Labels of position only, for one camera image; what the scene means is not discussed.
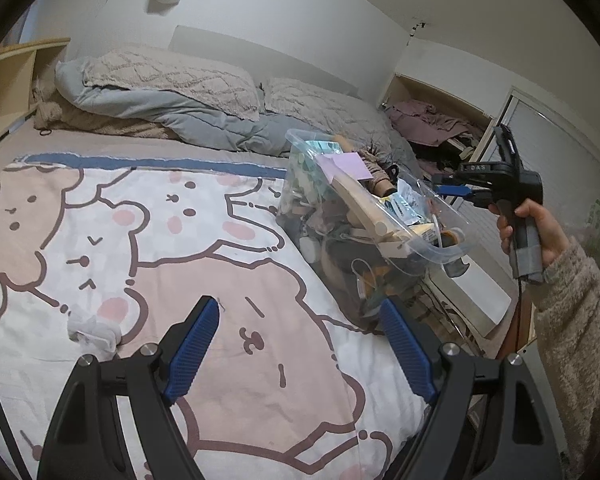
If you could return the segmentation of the beige fuzzy sleeve forearm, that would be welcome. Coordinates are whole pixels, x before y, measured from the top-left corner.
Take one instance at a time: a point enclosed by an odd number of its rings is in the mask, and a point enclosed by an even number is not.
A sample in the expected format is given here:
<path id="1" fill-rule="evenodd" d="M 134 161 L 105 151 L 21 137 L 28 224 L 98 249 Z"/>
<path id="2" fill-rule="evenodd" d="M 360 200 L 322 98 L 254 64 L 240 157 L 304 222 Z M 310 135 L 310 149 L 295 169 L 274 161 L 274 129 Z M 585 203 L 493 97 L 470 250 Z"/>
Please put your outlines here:
<path id="1" fill-rule="evenodd" d="M 600 269 L 576 240 L 531 289 L 541 361 L 568 448 L 570 478 L 600 478 Z"/>

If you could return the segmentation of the person right hand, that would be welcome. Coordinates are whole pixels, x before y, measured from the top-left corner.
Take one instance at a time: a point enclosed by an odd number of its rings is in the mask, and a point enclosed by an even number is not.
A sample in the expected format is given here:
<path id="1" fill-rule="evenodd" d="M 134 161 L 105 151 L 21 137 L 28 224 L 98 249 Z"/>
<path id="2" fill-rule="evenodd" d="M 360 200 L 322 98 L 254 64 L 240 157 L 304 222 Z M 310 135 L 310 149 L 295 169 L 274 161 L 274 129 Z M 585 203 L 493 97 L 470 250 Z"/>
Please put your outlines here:
<path id="1" fill-rule="evenodd" d="M 491 204 L 489 210 L 498 216 L 496 226 L 500 234 L 502 251 L 509 254 L 509 245 L 512 241 L 514 229 L 508 220 L 501 214 L 498 206 Z M 534 200 L 525 200 L 516 210 L 520 218 L 531 217 L 534 219 L 539 232 L 542 249 L 543 268 L 548 268 L 570 245 L 570 240 L 554 216 L 542 205 Z"/>

